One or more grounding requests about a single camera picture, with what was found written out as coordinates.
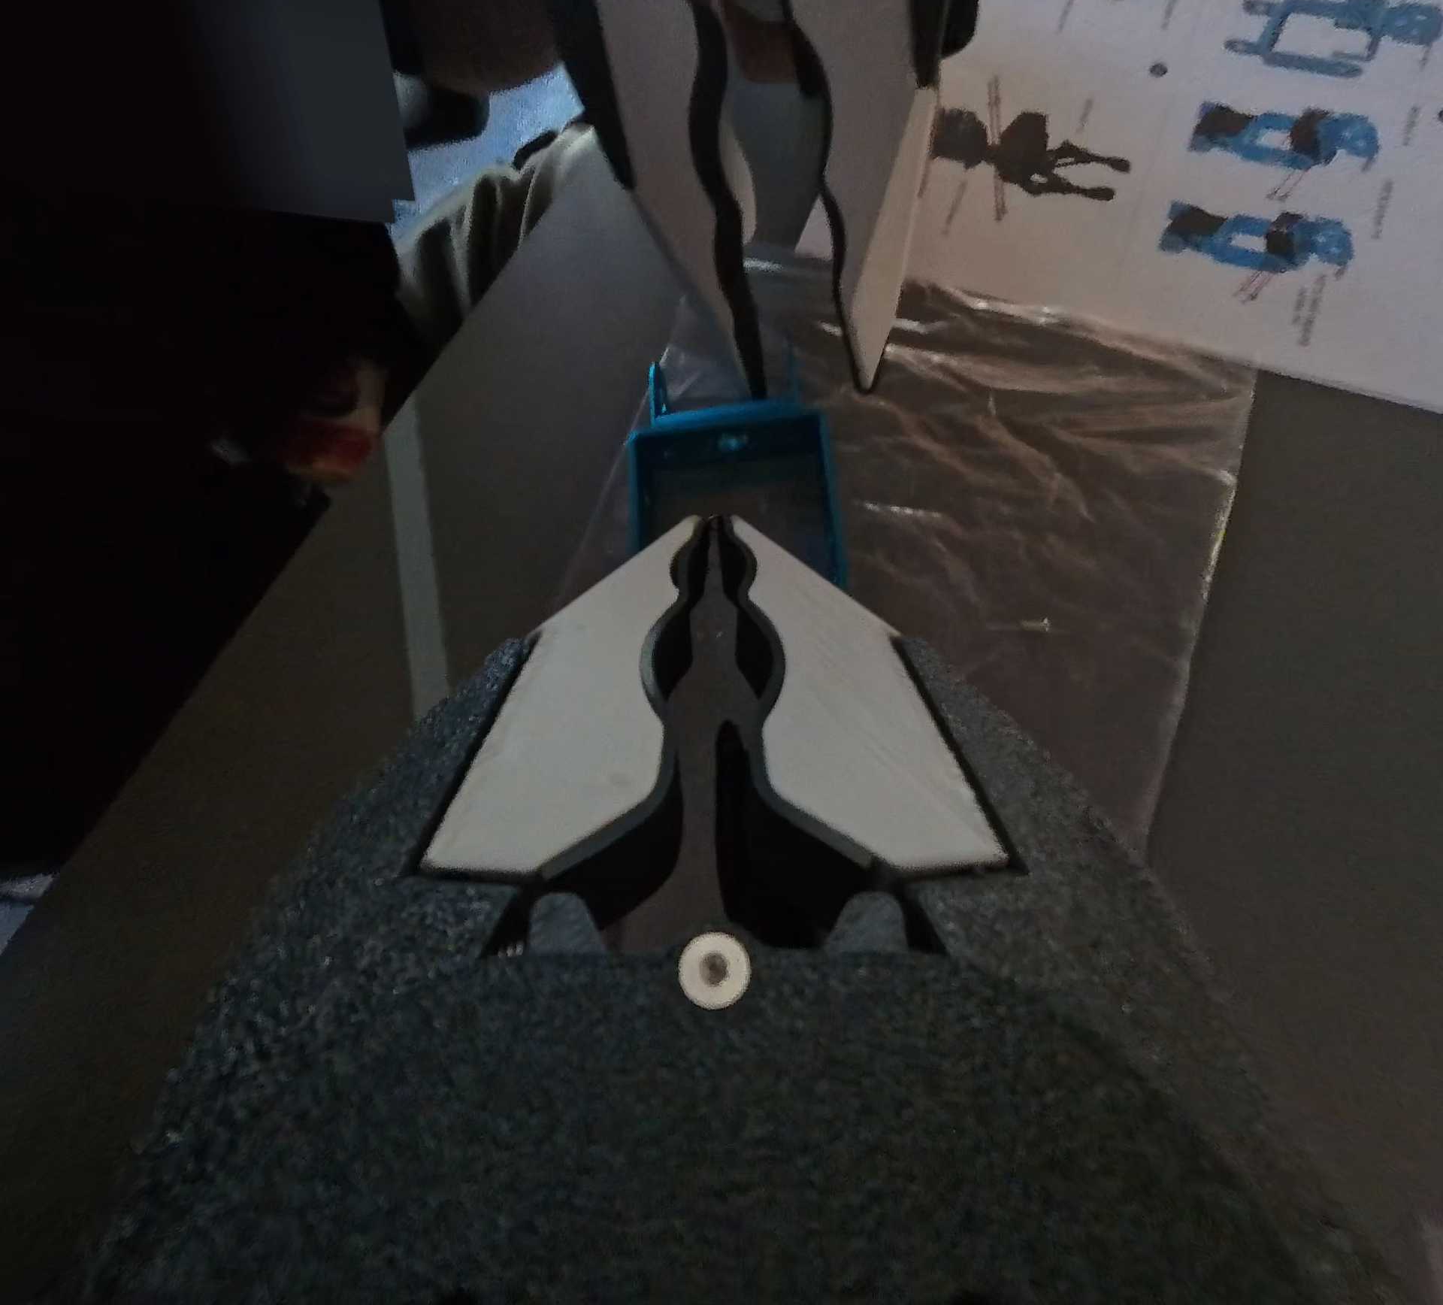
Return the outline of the long blue metal U bracket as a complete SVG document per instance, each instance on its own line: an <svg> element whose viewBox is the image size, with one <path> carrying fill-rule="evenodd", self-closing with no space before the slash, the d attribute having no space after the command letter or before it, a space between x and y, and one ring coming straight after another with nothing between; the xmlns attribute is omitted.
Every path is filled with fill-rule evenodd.
<svg viewBox="0 0 1443 1305"><path fill-rule="evenodd" d="M832 438L788 400L660 412L626 441L629 548L684 519L728 516L850 590Z"/></svg>

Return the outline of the person's leg in khaki trousers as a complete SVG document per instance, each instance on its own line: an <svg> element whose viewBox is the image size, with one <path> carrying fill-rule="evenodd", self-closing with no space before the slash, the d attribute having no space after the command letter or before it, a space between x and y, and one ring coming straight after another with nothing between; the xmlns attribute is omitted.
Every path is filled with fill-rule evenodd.
<svg viewBox="0 0 1443 1305"><path fill-rule="evenodd" d="M397 301L420 337L451 340L540 226L570 178L602 158L587 116L477 172L393 240Z"/></svg>

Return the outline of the clear plastic bag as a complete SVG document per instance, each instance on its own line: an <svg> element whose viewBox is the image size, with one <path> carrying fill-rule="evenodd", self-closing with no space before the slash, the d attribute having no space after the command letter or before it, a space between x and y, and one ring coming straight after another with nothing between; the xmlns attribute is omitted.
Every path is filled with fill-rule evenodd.
<svg viewBox="0 0 1443 1305"><path fill-rule="evenodd" d="M821 412L848 590L929 644L1087 791L1138 856L1174 749L1254 409L1245 366L940 285L904 288L859 391L830 268L749 264L770 397ZM745 399L681 309L674 406ZM564 584L632 552L626 447ZM1048 617L1054 630L1020 632Z"/></svg>

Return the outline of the red and white printed box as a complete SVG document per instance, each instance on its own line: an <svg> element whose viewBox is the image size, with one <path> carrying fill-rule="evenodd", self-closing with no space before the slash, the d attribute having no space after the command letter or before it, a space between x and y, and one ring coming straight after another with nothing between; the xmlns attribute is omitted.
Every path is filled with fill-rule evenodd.
<svg viewBox="0 0 1443 1305"><path fill-rule="evenodd" d="M385 432L388 376L370 360L351 360L325 378L267 444L267 458L292 479L324 491L349 485Z"/></svg>

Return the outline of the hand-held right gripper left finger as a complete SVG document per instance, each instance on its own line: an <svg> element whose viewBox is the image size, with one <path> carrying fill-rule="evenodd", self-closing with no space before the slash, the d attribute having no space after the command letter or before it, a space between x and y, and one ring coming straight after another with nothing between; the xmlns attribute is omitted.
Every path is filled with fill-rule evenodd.
<svg viewBox="0 0 1443 1305"><path fill-rule="evenodd" d="M533 632L423 876L572 895L600 928L662 889L683 839L672 697L693 664L710 534L683 519Z"/></svg>

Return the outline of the short blue metal U bracket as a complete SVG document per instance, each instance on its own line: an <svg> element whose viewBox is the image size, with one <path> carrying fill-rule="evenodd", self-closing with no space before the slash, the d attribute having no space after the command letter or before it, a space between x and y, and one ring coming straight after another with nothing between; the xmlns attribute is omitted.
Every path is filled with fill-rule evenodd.
<svg viewBox="0 0 1443 1305"><path fill-rule="evenodd" d="M803 405L793 393L767 399L745 399L695 409L678 409L666 378L665 366L654 363L648 372L648 431L737 431L809 417L815 409Z"/></svg>

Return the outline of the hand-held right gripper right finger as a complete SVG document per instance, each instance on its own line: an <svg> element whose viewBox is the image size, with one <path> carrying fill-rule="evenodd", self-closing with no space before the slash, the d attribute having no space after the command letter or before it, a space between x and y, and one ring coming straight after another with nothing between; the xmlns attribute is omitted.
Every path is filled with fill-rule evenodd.
<svg viewBox="0 0 1443 1305"><path fill-rule="evenodd" d="M731 922L815 951L881 897L934 949L911 889L1014 867L1014 848L904 640L740 518L719 522L736 665L755 713L719 734L719 883Z"/></svg>

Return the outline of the person's left hand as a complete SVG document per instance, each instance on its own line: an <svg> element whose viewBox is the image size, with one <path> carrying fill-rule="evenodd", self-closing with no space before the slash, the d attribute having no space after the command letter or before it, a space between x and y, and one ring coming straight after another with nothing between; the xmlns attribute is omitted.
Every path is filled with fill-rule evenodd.
<svg viewBox="0 0 1443 1305"><path fill-rule="evenodd" d="M767 20L749 11L742 0L710 4L743 79L760 86L799 83L797 47L787 17Z"/></svg>

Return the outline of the white assembly instruction sheet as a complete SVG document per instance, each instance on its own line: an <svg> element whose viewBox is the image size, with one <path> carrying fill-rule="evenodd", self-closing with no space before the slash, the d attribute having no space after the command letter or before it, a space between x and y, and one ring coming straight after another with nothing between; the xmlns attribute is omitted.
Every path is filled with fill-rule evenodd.
<svg viewBox="0 0 1443 1305"><path fill-rule="evenodd" d="M908 277L1440 411L1442 0L981 0Z"/></svg>

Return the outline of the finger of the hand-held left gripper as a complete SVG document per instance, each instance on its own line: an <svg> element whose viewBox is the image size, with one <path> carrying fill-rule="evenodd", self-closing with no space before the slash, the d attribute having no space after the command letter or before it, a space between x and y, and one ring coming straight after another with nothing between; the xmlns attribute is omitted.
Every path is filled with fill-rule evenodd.
<svg viewBox="0 0 1443 1305"><path fill-rule="evenodd" d="M751 394L769 390L746 252L751 167L728 116L730 52L699 0L596 0L632 196L696 310L731 343Z"/></svg>
<svg viewBox="0 0 1443 1305"><path fill-rule="evenodd" d="M841 336L866 394L896 319L938 94L914 67L911 0L787 0L787 8L820 73L820 204Z"/></svg>

